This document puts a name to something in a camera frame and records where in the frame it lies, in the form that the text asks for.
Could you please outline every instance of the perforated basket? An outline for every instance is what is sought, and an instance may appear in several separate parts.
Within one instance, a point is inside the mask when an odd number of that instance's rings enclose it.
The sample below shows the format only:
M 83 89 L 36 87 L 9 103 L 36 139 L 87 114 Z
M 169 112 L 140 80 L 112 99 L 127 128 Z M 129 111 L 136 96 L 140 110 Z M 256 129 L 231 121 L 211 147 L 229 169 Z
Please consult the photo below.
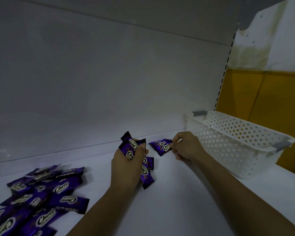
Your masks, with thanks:
M 241 179 L 248 179 L 275 164 L 295 138 L 217 111 L 186 114 L 187 131 L 203 148 Z

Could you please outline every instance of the left hand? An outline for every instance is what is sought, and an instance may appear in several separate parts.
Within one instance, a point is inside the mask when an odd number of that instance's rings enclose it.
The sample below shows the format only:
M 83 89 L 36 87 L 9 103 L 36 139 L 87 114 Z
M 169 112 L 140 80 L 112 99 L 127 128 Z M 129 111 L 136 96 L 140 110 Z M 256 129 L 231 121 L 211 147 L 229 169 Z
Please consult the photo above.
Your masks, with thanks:
M 120 149 L 115 152 L 111 161 L 110 188 L 117 188 L 117 190 L 127 193 L 134 191 L 142 172 L 144 153 L 145 144 L 138 146 L 132 160 L 129 160 Z

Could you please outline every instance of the forearm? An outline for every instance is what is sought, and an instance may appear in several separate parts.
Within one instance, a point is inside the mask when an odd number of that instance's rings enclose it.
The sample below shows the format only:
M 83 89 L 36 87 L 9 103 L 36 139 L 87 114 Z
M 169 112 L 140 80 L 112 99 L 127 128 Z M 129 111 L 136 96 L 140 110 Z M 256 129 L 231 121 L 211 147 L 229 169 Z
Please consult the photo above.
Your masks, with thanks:
M 295 226 L 290 221 L 208 154 L 204 153 L 194 163 L 219 195 L 238 235 L 295 235 Z
M 131 192 L 109 188 L 67 236 L 110 235 L 131 197 Z

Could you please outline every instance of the white shelf back panel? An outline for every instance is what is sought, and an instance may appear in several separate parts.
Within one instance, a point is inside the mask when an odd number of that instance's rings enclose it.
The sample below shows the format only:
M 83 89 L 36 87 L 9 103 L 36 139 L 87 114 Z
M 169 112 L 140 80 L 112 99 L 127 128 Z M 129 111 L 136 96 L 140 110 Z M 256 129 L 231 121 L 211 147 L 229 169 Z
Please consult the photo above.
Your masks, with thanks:
M 0 161 L 182 129 L 214 109 L 229 50 L 0 0 Z
M 28 0 L 231 45 L 241 0 Z

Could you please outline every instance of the hand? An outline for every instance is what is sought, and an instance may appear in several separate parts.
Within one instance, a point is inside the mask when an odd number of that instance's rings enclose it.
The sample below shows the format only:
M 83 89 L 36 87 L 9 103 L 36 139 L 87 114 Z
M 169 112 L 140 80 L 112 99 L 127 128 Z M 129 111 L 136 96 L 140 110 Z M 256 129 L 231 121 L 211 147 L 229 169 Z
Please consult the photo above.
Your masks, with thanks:
M 134 191 L 142 172 L 141 166 L 145 150 L 145 144 L 138 146 L 132 160 L 129 160 L 120 149 L 115 152 L 111 161 L 110 188 L 126 193 Z
M 197 160 L 202 155 L 207 153 L 201 146 L 199 139 L 189 131 L 182 131 L 177 133 L 173 138 L 173 143 L 169 144 L 173 148 L 173 152 L 178 152 L 176 156 L 177 160 L 181 160 L 182 157 L 189 160 Z

